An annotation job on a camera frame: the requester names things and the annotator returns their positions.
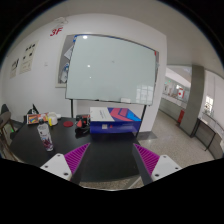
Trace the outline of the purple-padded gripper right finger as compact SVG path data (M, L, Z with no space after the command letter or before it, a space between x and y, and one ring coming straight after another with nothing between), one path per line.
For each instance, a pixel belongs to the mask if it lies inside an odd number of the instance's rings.
M133 144L133 156L143 182L154 182L181 170L168 155L159 156L138 144Z

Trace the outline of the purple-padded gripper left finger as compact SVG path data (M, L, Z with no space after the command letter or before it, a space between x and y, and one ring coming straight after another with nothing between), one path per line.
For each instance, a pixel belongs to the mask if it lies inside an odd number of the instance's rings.
M57 153L41 169L70 181L78 172L90 144L84 144L65 155Z

